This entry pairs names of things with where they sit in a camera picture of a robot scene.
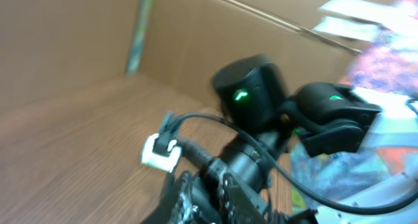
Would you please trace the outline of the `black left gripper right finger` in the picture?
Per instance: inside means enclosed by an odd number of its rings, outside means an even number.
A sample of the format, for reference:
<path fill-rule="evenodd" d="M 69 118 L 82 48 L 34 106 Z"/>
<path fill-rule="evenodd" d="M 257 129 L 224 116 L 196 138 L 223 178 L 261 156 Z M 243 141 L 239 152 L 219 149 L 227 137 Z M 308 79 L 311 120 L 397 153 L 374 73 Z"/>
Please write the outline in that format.
<path fill-rule="evenodd" d="M 217 193 L 222 224 L 267 224 L 231 174 L 222 176 Z"/>

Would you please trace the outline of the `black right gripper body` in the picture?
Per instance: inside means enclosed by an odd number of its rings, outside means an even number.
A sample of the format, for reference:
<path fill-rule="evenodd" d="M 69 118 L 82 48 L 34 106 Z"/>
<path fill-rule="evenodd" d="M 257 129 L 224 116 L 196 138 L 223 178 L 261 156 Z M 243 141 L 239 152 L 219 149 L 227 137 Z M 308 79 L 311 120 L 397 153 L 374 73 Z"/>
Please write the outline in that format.
<path fill-rule="evenodd" d="M 254 193 L 270 187 L 270 171 L 273 166 L 267 153 L 257 151 L 246 142 L 230 142 L 217 157 L 212 157 L 202 147 L 192 146 L 192 164 L 199 169 L 193 180 L 200 195 L 209 197 L 217 181 L 216 168 L 232 172 L 237 180 L 244 182 Z"/>

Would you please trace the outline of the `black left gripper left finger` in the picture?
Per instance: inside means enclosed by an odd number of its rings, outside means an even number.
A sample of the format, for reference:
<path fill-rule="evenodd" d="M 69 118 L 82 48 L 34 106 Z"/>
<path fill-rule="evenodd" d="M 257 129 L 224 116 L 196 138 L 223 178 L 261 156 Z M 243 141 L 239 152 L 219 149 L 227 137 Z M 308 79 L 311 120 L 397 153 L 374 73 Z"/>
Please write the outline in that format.
<path fill-rule="evenodd" d="M 168 173 L 155 209 L 140 224 L 198 224 L 202 223 L 202 192 L 190 171 L 182 172 L 176 181 Z"/>

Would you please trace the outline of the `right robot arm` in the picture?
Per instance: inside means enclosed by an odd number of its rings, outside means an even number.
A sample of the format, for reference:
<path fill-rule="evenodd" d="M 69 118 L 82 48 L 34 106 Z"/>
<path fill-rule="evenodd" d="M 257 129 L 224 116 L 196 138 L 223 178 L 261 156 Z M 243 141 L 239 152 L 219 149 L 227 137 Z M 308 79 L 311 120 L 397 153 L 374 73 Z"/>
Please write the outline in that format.
<path fill-rule="evenodd" d="M 278 67 L 263 55 L 228 64 L 212 86 L 238 134 L 217 159 L 205 162 L 193 184 L 203 223 L 265 220 L 259 193 L 291 133 L 311 157 L 417 145 L 417 109 L 409 97 L 324 82 L 288 95 Z"/>

